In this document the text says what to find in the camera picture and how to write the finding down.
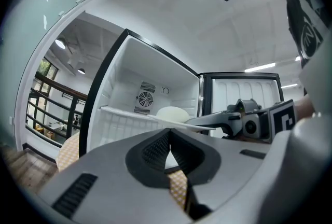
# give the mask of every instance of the ceiling light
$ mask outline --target ceiling light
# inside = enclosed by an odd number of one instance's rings
[[[61,49],[66,49],[66,46],[64,45],[64,43],[59,40],[59,39],[56,39],[56,44],[61,48]]]
[[[292,85],[288,85],[288,86],[283,86],[281,87],[282,89],[286,89],[286,88],[291,88],[291,87],[295,87],[297,86],[297,84],[292,84]]]
[[[272,64],[266,64],[266,65],[261,65],[261,66],[258,66],[258,67],[253,67],[253,68],[246,69],[245,72],[246,72],[246,73],[249,73],[249,72],[258,71],[258,70],[263,70],[263,69],[270,68],[270,67],[274,67],[274,66],[275,66],[275,63],[272,63]]]
[[[80,68],[80,69],[77,70],[77,71],[79,71],[81,74],[85,75],[85,70],[84,70],[83,68]]]

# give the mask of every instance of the wall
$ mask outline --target wall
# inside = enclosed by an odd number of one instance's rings
[[[284,93],[284,101],[297,101],[303,97],[303,87],[283,89],[282,92]]]

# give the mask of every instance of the refrigerator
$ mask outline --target refrigerator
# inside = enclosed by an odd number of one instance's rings
[[[147,115],[167,106],[190,117],[226,110],[238,99],[262,108],[283,101],[278,74],[197,73],[161,47],[128,29],[103,60],[85,104],[79,156],[107,143],[162,129]],[[202,136],[223,137],[221,129]]]

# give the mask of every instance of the wooden floor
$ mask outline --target wooden floor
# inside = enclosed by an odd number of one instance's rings
[[[17,184],[32,192],[38,193],[58,171],[55,163],[28,148],[16,152],[8,147],[2,147],[1,152]]]

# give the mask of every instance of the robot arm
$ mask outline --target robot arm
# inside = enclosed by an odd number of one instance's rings
[[[229,105],[230,110],[193,118],[187,124],[203,127],[222,128],[229,136],[243,134],[245,137],[271,143],[274,136],[285,130],[291,130],[296,123],[293,100],[261,109],[253,99],[238,100],[236,105]]]

